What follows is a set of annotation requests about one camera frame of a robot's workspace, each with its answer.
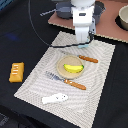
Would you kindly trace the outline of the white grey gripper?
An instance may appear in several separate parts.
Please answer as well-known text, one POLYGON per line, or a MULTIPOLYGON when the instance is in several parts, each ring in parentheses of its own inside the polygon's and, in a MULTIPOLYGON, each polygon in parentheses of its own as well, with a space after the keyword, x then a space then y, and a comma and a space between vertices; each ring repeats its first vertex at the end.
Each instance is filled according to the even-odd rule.
POLYGON ((78 43, 85 43, 89 36, 89 27, 92 24, 93 8, 73 8, 73 26, 75 27, 75 34, 78 43))

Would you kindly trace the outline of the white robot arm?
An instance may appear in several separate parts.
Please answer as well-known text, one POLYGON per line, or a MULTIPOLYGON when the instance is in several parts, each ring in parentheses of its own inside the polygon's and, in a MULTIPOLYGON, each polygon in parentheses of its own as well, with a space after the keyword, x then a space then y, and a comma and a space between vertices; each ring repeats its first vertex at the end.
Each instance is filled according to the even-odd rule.
POLYGON ((61 18, 73 18, 73 26, 78 43, 89 43, 89 28, 92 25, 95 0, 59 0, 56 4, 57 15, 61 18))

